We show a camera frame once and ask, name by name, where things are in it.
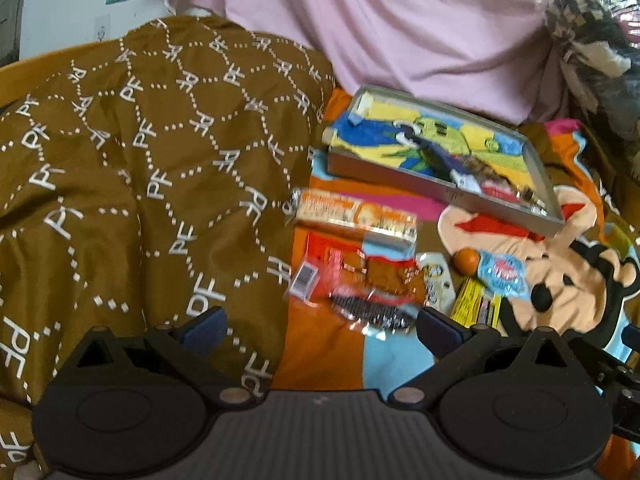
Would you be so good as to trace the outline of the clear pack dark snack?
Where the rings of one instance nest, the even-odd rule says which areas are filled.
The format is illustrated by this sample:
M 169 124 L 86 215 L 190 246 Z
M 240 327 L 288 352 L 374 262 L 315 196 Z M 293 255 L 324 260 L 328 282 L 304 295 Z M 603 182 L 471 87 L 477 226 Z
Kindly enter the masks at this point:
M 333 294 L 333 311 L 348 321 L 351 328 L 361 328 L 365 335 L 407 333 L 413 329 L 420 309 L 412 304 L 384 304 L 372 297 Z

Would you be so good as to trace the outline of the small orange fruit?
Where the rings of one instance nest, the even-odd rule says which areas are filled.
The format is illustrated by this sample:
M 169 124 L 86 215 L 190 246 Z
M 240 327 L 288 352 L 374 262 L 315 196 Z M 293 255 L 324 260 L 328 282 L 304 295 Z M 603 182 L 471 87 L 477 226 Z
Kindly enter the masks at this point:
M 454 254 L 452 262 L 461 275 L 474 276 L 480 266 L 480 253 L 474 248 L 462 248 Z

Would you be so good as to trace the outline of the light blue sausage packet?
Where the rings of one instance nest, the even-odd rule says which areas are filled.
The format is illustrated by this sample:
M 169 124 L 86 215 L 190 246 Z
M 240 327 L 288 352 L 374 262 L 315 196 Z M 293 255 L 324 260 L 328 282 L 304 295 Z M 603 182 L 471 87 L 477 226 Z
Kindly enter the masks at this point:
M 529 298 L 526 282 L 526 267 L 520 259 L 507 254 L 496 254 L 480 250 L 477 278 L 492 292 L 520 299 Z

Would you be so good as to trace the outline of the red orange snack packet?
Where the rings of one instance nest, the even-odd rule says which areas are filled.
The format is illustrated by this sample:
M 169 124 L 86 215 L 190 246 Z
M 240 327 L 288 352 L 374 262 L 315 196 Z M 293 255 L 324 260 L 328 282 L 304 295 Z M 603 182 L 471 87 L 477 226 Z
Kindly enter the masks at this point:
M 416 260 L 368 256 L 354 243 L 310 233 L 288 293 L 310 306 L 352 297 L 399 306 L 423 304 L 426 285 Z

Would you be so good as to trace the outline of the navy blue snack packet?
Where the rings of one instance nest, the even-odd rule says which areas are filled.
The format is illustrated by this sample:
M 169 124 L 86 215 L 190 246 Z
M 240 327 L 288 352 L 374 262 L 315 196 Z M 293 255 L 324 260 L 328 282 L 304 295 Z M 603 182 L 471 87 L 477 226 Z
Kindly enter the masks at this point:
M 480 184 L 476 180 L 476 177 L 474 177 L 454 155 L 451 155 L 439 144 L 416 133 L 413 124 L 408 124 L 408 122 L 394 122 L 394 126 L 399 129 L 396 136 L 398 142 L 402 141 L 406 145 L 430 155 L 431 159 L 435 159 L 439 166 L 447 171 L 450 181 L 454 183 L 457 188 L 462 188 L 462 190 L 478 195 L 482 194 Z

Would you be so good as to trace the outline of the red white snack packet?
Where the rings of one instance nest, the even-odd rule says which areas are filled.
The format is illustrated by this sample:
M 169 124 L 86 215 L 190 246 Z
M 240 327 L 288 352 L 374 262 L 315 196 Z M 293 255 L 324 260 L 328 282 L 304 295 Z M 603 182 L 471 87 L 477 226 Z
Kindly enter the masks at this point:
M 480 184 L 482 193 L 495 200 L 501 200 L 505 203 L 519 204 L 521 203 L 518 197 L 518 192 L 514 191 L 510 185 L 503 185 L 502 183 L 495 181 L 484 181 Z

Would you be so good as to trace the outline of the colourful cartoon blanket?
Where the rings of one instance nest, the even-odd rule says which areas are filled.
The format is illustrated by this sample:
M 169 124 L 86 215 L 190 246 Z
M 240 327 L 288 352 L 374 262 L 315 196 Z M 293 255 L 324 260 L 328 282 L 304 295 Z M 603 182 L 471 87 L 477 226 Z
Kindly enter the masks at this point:
M 528 122 L 521 133 L 548 171 L 565 214 L 555 237 L 540 237 L 497 220 L 396 188 L 342 180 L 326 173 L 318 154 L 310 185 L 352 194 L 416 214 L 419 252 L 451 256 L 465 247 L 517 256 L 526 263 L 532 298 L 500 310 L 502 328 L 596 333 L 616 359 L 637 356 L 620 338 L 639 319 L 639 189 L 608 137 L 577 118 Z M 413 334 L 385 340 L 345 326 L 325 304 L 291 299 L 288 330 L 273 387 L 288 390 L 376 389 L 390 393 L 432 366 L 433 356 Z

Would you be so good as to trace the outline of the brown patterned quilt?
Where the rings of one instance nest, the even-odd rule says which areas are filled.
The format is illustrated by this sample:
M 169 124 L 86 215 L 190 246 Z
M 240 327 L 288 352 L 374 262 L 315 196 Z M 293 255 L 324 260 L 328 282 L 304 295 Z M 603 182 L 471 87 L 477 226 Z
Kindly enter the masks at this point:
M 292 195 L 334 71 L 222 18 L 165 18 L 50 68 L 1 116 L 1 474 L 84 333 L 222 307 L 210 359 L 262 394 L 284 348 Z

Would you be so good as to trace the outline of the grey cartoon tray box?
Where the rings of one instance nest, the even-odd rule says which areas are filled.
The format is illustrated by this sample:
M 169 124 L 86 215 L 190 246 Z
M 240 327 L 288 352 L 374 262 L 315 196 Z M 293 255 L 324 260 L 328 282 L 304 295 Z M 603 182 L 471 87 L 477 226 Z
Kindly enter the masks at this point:
M 564 223 L 529 140 L 465 110 L 364 86 L 322 142 L 332 176 L 431 197 L 542 236 Z

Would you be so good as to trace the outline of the orange rice cracker pack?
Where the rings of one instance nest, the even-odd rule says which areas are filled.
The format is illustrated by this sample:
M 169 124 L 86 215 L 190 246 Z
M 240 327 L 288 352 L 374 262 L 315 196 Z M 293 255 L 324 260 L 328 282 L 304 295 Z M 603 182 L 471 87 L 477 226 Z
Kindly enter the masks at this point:
M 308 229 L 402 249 L 418 240 L 414 214 L 361 198 L 296 188 L 292 206 L 295 222 Z

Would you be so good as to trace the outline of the pink bed sheet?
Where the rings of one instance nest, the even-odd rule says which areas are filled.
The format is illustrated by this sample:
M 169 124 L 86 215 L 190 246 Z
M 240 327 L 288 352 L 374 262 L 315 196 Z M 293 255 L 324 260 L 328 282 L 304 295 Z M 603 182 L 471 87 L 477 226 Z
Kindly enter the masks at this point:
M 341 87 L 405 91 L 518 125 L 562 115 L 550 0 L 165 0 L 323 52 Z

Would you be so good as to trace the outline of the black white patterned cloth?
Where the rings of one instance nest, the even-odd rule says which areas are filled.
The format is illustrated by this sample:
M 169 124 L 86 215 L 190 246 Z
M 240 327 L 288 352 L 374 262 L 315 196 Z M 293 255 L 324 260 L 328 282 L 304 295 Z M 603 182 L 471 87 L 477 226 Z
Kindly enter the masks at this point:
M 639 177 L 639 0 L 551 0 L 544 21 L 577 104 Z

